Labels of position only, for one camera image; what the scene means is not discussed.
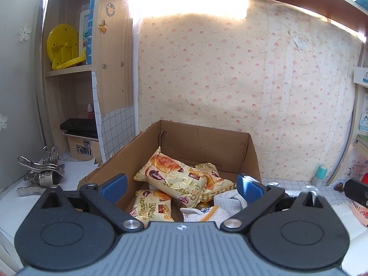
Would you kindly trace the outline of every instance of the gray wall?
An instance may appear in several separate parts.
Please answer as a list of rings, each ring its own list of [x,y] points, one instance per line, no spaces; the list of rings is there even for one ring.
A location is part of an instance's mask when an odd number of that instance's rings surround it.
[[[8,118],[7,128],[0,130],[0,191],[26,173],[27,169],[17,162],[18,156],[33,161],[42,156],[43,137],[34,67],[36,23],[41,2],[0,0],[0,114]],[[30,39],[19,42],[18,31],[25,24],[32,28]]]

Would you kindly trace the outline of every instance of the bread package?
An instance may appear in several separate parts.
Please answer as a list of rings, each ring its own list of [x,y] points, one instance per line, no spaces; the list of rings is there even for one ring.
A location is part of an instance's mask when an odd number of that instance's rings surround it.
[[[150,221],[174,222],[171,218],[171,197],[159,190],[140,190],[130,215],[144,226]]]
[[[185,207],[195,207],[207,177],[199,169],[162,154],[158,148],[148,163],[134,176],[134,180],[147,180],[149,184],[179,200]]]
[[[236,188],[236,185],[230,180],[224,180],[219,177],[219,173],[215,165],[211,163],[198,164],[194,166],[203,172],[207,178],[207,183],[203,188],[200,198],[202,202],[209,202],[213,200],[215,195],[230,191]]]

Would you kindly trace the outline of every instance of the yellow plastic object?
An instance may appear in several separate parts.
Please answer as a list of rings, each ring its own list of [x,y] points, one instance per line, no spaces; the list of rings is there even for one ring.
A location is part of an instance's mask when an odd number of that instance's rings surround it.
[[[85,55],[78,55],[78,33],[69,24],[60,24],[50,32],[46,49],[53,70],[70,67],[86,59]]]
[[[72,60],[69,60],[61,65],[56,66],[56,69],[62,69],[62,68],[67,68],[70,67],[72,65],[75,65],[79,62],[85,61],[87,59],[86,57],[86,51],[82,51],[82,56],[74,58]]]

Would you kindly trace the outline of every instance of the white flower decoration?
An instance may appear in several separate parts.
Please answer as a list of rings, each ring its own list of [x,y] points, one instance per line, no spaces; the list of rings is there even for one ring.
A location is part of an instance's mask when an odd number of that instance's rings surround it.
[[[32,32],[32,29],[28,28],[28,25],[25,24],[23,28],[19,29],[19,32],[18,32],[18,34],[20,35],[19,42],[22,42],[23,40],[25,41],[29,40],[28,34],[31,34],[31,32]]]
[[[6,116],[3,117],[0,114],[0,131],[1,131],[1,129],[6,129],[7,128],[7,124],[5,123],[7,121],[8,121],[8,118]]]

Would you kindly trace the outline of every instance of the white cloth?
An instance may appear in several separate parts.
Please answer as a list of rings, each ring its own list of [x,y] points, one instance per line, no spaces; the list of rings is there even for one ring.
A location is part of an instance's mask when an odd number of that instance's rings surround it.
[[[248,205],[248,203],[243,197],[240,196],[237,190],[231,190],[216,195],[213,201],[217,208],[212,214],[210,214],[210,212],[213,210],[213,206],[206,207],[202,210],[187,209],[184,207],[181,208],[180,211],[183,214],[184,222],[198,222],[205,219],[208,215],[211,215],[207,217],[206,221],[214,221],[217,227],[220,227],[222,222],[240,212]]]
[[[207,215],[211,215],[210,211],[214,207],[206,207],[205,209],[198,210],[198,209],[187,209],[182,207],[180,211],[183,213],[184,222],[199,222],[202,219],[206,218]],[[230,218],[231,216],[225,210],[220,207],[217,207],[213,214],[206,220],[213,221],[216,223],[216,226],[220,228],[222,222]]]
[[[240,212],[248,205],[246,200],[240,196],[236,189],[216,195],[213,198],[213,202],[215,205],[218,205],[220,208],[225,210],[230,217]]]

